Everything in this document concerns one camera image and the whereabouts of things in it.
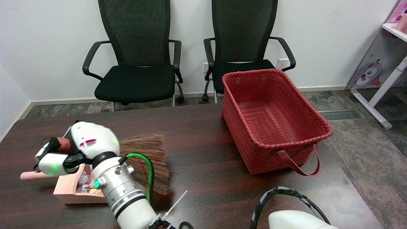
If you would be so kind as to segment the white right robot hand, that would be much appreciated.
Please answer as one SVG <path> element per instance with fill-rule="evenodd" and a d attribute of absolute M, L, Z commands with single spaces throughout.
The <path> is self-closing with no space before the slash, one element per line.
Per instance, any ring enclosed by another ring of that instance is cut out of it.
<path fill-rule="evenodd" d="M 118 158 L 120 144 L 107 127 L 76 121 L 63 137 L 50 137 L 35 155 L 34 170 L 51 176 L 74 174 L 79 165 L 96 168 L 103 161 Z"/>

